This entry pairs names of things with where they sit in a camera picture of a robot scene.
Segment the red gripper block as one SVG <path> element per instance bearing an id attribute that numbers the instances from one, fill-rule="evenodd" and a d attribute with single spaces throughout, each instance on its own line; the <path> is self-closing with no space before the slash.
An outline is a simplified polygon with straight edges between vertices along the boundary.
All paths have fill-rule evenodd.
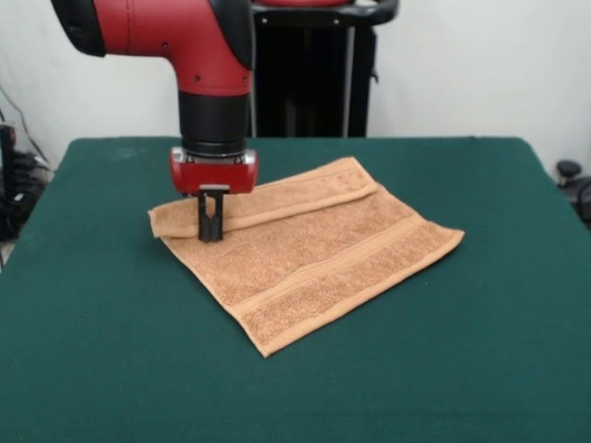
<path id="1" fill-rule="evenodd" d="M 175 190 L 179 194 L 199 193 L 199 240 L 222 241 L 224 194 L 247 194 L 253 190 L 259 171 L 257 152 L 245 150 L 237 157 L 208 158 L 193 156 L 184 148 L 173 147 L 169 161 Z M 207 213 L 207 194 L 202 191 L 206 189 L 221 189 L 210 192 L 210 197 L 214 200 L 211 227 Z"/>

